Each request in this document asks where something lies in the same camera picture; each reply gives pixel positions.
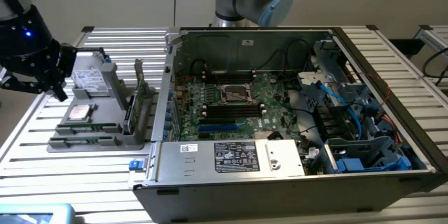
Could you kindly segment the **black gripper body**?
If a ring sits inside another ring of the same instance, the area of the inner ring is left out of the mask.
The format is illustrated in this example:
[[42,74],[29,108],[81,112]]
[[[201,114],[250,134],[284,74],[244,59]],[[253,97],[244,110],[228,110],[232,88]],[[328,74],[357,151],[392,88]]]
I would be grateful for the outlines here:
[[54,85],[60,43],[53,39],[34,5],[18,17],[1,21],[1,77],[38,82],[44,91]]

